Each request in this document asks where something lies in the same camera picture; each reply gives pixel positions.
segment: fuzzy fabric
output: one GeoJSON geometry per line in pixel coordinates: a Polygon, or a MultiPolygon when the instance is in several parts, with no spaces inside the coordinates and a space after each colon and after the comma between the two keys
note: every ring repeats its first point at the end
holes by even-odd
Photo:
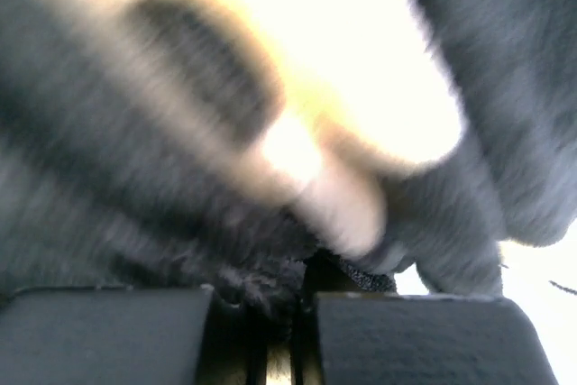
{"type": "MultiPolygon", "coordinates": [[[[577,0],[419,1],[469,128],[438,167],[381,177],[386,233],[343,266],[367,289],[389,280],[359,268],[389,274],[415,262],[432,290],[500,294],[497,241],[554,243],[576,215],[577,0]]],[[[148,78],[124,87],[53,8],[0,0],[0,291],[208,283],[230,302],[287,314],[317,238],[287,208],[258,205],[209,172],[132,104],[148,78]]],[[[242,68],[211,68],[205,42],[183,42],[187,86],[204,80],[202,97],[236,101],[261,91],[242,68]]],[[[423,141],[435,135],[427,125],[423,141]]]]}

